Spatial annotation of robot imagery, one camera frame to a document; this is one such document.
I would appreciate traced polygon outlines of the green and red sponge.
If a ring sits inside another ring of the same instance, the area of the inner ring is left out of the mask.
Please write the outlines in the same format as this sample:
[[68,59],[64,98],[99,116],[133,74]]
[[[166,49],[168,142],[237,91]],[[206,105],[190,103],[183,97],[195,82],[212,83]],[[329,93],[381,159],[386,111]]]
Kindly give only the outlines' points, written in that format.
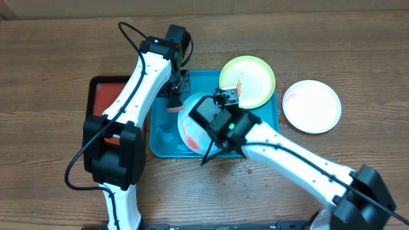
[[184,110],[184,108],[185,104],[179,96],[171,96],[166,105],[168,112],[179,112]]

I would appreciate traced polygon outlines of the yellow plate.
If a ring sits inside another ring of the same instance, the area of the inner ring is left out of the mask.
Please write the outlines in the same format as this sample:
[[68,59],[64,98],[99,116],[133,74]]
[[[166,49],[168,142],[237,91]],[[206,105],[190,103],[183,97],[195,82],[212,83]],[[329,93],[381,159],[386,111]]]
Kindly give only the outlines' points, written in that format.
[[219,87],[236,86],[239,106],[255,109],[269,101],[275,91],[275,75],[272,68],[255,56],[239,56],[222,69]]

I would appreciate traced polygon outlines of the light blue plate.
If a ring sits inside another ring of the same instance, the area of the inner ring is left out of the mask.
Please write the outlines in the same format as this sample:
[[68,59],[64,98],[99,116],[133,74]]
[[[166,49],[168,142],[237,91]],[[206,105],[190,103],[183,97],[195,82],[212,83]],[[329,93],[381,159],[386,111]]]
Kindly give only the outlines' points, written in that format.
[[204,96],[210,96],[209,93],[194,93],[190,95],[185,101],[184,110],[178,113],[178,131],[182,141],[194,153],[205,155],[211,139],[207,132],[199,126],[190,116],[189,112],[193,106]]

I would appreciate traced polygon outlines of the white plate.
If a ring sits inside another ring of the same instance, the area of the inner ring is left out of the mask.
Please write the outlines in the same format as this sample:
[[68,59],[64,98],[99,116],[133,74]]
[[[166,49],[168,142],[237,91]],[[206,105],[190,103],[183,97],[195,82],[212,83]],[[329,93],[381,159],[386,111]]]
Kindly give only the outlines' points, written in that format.
[[338,124],[342,106],[330,86],[317,80],[301,80],[285,92],[282,110],[286,119],[298,130],[322,134]]

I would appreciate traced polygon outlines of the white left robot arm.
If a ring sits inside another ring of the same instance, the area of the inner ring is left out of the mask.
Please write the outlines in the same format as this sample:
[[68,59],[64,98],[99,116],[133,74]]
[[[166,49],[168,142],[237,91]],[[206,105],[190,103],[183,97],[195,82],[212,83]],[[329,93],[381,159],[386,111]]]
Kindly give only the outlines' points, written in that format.
[[102,115],[89,115],[83,126],[84,168],[104,193],[109,216],[106,229],[139,229],[136,184],[146,163],[142,127],[158,94],[163,93],[178,110],[183,104],[177,89],[180,68],[193,48],[190,35],[147,37],[137,48],[139,59],[117,99]]

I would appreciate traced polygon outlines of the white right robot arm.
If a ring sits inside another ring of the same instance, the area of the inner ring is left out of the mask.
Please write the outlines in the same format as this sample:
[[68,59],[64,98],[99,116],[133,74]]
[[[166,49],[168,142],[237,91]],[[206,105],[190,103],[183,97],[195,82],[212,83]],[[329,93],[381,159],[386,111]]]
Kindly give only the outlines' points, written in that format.
[[222,151],[261,162],[296,183],[324,207],[309,229],[383,229],[396,217],[396,204],[380,174],[326,160],[276,132],[255,114],[241,109],[220,89],[197,106],[202,127]]

